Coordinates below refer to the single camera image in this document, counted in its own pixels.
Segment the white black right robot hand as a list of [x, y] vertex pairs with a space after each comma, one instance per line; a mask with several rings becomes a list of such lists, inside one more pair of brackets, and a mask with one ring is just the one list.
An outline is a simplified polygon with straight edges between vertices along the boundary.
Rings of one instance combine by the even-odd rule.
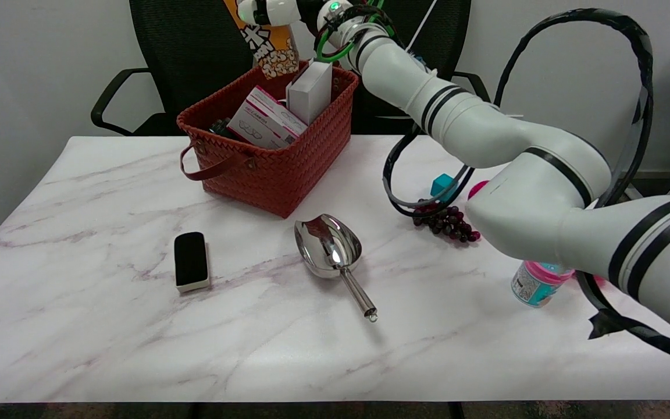
[[315, 24], [325, 1], [237, 1], [237, 16], [251, 26]]

